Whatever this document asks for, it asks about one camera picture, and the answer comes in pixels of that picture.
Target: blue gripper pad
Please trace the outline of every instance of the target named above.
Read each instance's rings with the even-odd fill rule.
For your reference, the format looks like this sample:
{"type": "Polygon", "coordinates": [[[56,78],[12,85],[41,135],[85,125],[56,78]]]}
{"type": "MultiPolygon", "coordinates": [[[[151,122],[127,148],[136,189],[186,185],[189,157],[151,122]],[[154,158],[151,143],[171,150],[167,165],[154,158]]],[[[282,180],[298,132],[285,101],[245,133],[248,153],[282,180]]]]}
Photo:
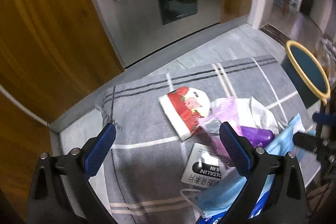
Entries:
{"type": "Polygon", "coordinates": [[[243,141],[242,137],[237,135],[228,122],[222,123],[219,127],[219,137],[229,156],[235,163],[239,175],[249,177],[251,174],[252,159],[240,143],[240,141],[243,141]]]}
{"type": "Polygon", "coordinates": [[[108,124],[96,137],[96,144],[90,150],[84,160],[84,174],[86,177],[97,175],[98,170],[116,139],[116,128],[108,124]]]}
{"type": "Polygon", "coordinates": [[[322,112],[315,112],[313,114],[313,121],[319,124],[325,124],[326,126],[336,126],[336,116],[330,114],[324,114],[322,112]]]}

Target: mask ear loop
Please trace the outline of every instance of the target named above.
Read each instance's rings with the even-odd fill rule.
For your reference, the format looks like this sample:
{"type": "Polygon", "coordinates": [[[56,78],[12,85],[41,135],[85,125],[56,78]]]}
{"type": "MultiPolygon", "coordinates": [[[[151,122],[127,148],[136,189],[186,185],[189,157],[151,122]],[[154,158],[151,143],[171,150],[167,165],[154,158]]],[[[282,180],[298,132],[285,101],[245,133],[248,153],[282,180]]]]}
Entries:
{"type": "Polygon", "coordinates": [[[283,122],[283,121],[278,121],[278,125],[281,127],[281,129],[282,129],[282,130],[284,130],[284,129],[285,129],[285,127],[287,127],[287,126],[288,126],[288,124],[287,124],[287,123],[285,123],[285,122],[283,122]]]}
{"type": "Polygon", "coordinates": [[[198,208],[198,207],[196,206],[196,204],[193,203],[189,198],[187,198],[187,197],[185,196],[185,194],[183,193],[183,191],[198,192],[198,193],[200,193],[201,191],[198,190],[198,189],[184,188],[184,189],[181,189],[181,190],[180,190],[180,194],[181,194],[181,196],[185,199],[185,201],[187,201],[189,204],[191,204],[191,206],[193,206],[193,207],[199,212],[199,214],[201,215],[202,218],[205,218],[205,215],[204,215],[203,211],[202,211],[200,208],[198,208]]]}

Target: trash bin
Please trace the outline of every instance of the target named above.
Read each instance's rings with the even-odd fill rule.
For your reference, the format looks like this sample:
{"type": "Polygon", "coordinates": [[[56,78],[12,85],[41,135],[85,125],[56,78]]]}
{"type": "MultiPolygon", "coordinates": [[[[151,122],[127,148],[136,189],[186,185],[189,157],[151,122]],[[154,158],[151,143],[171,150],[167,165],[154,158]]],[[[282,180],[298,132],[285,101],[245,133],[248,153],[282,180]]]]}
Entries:
{"type": "Polygon", "coordinates": [[[315,56],[296,41],[285,46],[286,57],[281,66],[293,82],[306,108],[318,100],[324,105],[330,99],[328,78],[315,56]]]}

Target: red snack package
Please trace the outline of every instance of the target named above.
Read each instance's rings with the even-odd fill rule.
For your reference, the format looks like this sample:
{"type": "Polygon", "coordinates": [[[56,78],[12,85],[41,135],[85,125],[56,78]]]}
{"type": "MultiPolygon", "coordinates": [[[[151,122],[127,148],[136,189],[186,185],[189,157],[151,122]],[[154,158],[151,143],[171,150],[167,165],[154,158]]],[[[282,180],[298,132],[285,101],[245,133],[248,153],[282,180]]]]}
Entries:
{"type": "Polygon", "coordinates": [[[209,114],[210,102],[205,92],[182,86],[159,98],[159,102],[182,140],[198,128],[198,119],[209,114]]]}

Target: metal screw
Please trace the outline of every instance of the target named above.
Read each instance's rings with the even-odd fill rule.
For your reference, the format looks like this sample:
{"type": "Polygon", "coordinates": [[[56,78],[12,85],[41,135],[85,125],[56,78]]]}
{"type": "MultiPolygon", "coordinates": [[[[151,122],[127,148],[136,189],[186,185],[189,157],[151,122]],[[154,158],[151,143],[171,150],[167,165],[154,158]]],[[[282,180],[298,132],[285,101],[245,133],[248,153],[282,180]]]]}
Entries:
{"type": "Polygon", "coordinates": [[[259,154],[259,155],[262,155],[263,153],[265,153],[265,150],[262,148],[262,147],[257,147],[255,149],[255,151],[259,154]]]}
{"type": "Polygon", "coordinates": [[[47,157],[48,157],[48,154],[46,152],[42,153],[40,156],[42,160],[46,159],[47,157]]]}
{"type": "Polygon", "coordinates": [[[71,155],[76,156],[79,154],[80,151],[81,150],[78,147],[76,147],[76,148],[71,149],[70,153],[71,155]]]}
{"type": "Polygon", "coordinates": [[[329,161],[330,162],[333,162],[335,160],[335,156],[334,155],[331,155],[330,157],[329,157],[329,161]]]}
{"type": "Polygon", "coordinates": [[[292,151],[288,152],[288,156],[290,156],[292,159],[295,158],[295,153],[293,153],[292,151]]]}

